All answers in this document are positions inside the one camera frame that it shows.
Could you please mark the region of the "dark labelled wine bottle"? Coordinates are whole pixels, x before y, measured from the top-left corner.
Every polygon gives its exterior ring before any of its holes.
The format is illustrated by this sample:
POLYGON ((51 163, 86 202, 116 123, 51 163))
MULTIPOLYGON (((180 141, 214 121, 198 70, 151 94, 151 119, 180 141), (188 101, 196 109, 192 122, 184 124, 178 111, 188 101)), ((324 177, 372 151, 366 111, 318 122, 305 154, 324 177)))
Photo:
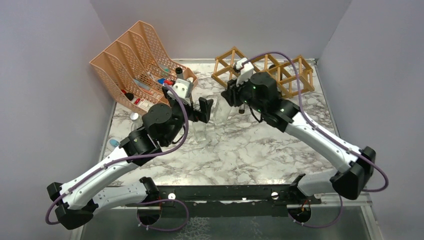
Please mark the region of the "dark labelled wine bottle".
POLYGON ((238 107, 238 113, 239 114, 244 114, 245 113, 245 111, 246 111, 246 104, 245 103, 243 103, 243 104, 241 104, 239 107, 238 107))

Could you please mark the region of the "tall clear glass bottle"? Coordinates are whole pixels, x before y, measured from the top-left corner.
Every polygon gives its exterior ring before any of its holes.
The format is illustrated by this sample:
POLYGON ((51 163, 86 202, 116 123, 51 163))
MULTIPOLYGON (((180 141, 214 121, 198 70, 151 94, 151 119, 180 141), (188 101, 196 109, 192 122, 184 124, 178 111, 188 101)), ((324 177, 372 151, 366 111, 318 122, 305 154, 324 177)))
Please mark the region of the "tall clear glass bottle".
POLYGON ((223 125, 227 122, 232 107, 227 103, 227 101, 219 96, 217 98, 216 106, 213 113, 213 121, 215 125, 223 125))

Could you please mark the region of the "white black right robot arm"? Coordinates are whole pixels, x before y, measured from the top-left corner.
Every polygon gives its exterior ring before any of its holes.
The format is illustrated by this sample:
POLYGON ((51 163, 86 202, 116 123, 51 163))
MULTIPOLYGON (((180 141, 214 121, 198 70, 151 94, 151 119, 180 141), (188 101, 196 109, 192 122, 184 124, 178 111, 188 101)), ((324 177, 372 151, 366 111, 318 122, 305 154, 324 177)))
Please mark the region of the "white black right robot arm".
POLYGON ((315 194, 337 193, 356 200, 373 174, 371 164, 376 152, 369 146, 361 149, 332 134, 302 114, 300 107, 281 96, 276 81, 267 72, 258 72, 237 85, 230 80, 221 96, 231 107, 247 105, 260 113, 264 122, 289 134, 322 155, 334 170, 301 174, 290 185, 289 199, 300 204, 315 194))

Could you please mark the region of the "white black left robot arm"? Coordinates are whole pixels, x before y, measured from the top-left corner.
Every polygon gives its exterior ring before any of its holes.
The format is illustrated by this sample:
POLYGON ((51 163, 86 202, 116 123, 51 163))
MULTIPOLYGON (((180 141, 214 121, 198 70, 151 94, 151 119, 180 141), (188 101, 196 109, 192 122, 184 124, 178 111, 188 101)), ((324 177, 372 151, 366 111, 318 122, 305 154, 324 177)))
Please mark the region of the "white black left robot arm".
POLYGON ((187 139, 189 123, 207 123, 214 103, 200 97, 199 109, 195 109, 190 90, 164 85, 162 91, 168 102, 152 105, 142 116, 142 125, 131 131, 107 157, 69 182, 47 186, 52 200, 44 217, 48 225, 53 224, 51 212, 55 213, 57 224, 73 230, 105 210, 158 202, 159 191, 150 177, 119 187, 111 187, 111 183, 156 157, 178 150, 187 139))

